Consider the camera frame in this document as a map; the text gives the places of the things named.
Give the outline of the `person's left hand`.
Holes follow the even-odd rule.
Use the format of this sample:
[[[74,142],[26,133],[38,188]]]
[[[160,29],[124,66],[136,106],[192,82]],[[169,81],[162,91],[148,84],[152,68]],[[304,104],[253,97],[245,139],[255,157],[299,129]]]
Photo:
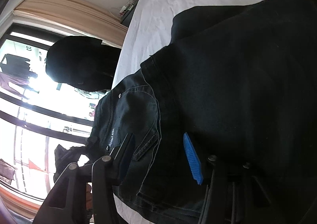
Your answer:
[[[86,209],[87,210],[93,209],[91,190],[92,190],[91,185],[87,183],[87,185],[86,185]]]

